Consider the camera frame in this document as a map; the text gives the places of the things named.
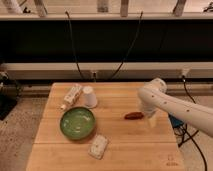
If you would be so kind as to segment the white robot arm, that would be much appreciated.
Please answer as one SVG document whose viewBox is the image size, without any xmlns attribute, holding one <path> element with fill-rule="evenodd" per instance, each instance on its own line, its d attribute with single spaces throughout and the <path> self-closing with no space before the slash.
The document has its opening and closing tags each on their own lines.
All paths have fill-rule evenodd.
<svg viewBox="0 0 213 171">
<path fill-rule="evenodd" d="M 194 104 L 166 94 L 167 85 L 155 78 L 138 89 L 140 110 L 151 119 L 159 108 L 184 123 L 213 137 L 213 108 Z"/>
</svg>

